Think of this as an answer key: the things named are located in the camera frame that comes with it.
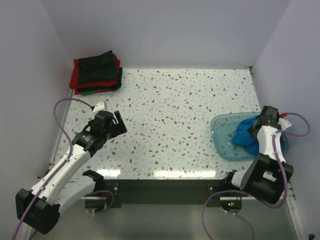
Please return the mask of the blue t shirt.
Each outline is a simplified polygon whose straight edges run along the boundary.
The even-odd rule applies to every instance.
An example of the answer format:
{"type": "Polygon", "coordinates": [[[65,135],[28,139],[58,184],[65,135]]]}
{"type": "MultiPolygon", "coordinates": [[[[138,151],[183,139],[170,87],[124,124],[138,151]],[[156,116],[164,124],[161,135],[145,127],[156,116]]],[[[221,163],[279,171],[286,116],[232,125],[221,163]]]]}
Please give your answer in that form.
{"type": "Polygon", "coordinates": [[[231,139],[233,145],[242,147],[248,154],[255,157],[259,154],[259,143],[249,133],[249,129],[253,127],[257,118],[257,116],[254,116],[241,121],[231,139]]]}

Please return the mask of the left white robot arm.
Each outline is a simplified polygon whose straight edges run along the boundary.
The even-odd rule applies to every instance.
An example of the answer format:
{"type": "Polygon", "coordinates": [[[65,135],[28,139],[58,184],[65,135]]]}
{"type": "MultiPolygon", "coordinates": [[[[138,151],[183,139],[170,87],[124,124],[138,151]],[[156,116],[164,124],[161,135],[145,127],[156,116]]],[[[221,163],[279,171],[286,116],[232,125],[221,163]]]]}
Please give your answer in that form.
{"type": "Polygon", "coordinates": [[[65,157],[31,189],[21,189],[15,196],[16,215],[20,224],[27,224],[41,234],[49,233],[60,218],[58,196],[72,176],[106,142],[125,134],[127,128],[120,112],[101,110],[71,142],[65,157]]]}

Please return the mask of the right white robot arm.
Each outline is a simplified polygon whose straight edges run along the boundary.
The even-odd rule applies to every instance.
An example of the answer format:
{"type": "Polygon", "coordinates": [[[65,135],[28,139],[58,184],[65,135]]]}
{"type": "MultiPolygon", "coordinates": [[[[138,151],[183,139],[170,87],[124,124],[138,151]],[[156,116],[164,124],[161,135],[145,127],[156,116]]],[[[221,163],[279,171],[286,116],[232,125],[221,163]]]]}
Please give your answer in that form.
{"type": "Polygon", "coordinates": [[[247,132],[259,144],[259,153],[246,172],[233,170],[222,180],[227,190],[245,192],[272,208],[278,208],[281,195],[288,194],[288,182],[293,166],[286,163],[281,148],[282,131],[289,128],[288,120],[281,118],[278,109],[264,106],[247,132]]]}

